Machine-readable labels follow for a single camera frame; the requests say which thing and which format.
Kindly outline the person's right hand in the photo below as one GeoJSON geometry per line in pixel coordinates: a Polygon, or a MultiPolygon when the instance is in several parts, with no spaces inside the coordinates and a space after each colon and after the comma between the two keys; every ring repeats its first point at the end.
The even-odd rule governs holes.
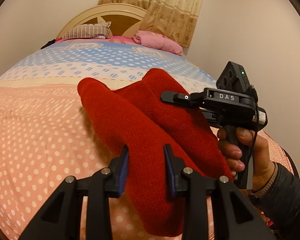
{"type": "MultiPolygon", "coordinates": [[[[243,128],[236,130],[236,136],[239,142],[253,149],[253,191],[260,191],[267,185],[275,171],[275,164],[270,160],[269,156],[268,141],[259,135],[253,141],[255,132],[243,128]]],[[[226,137],[227,131],[223,128],[219,129],[217,132],[217,138],[219,139],[218,148],[222,155],[225,156],[231,174],[235,175],[238,172],[242,172],[245,168],[245,165],[240,161],[242,151],[238,146],[230,144],[226,137]]]]}

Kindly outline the dark jacket forearm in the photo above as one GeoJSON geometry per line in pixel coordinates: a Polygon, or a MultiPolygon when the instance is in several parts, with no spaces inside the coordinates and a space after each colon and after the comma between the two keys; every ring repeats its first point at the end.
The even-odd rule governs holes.
{"type": "Polygon", "coordinates": [[[276,163],[266,186],[251,193],[249,199],[284,239],[300,239],[300,180],[284,166],[276,163]]]}

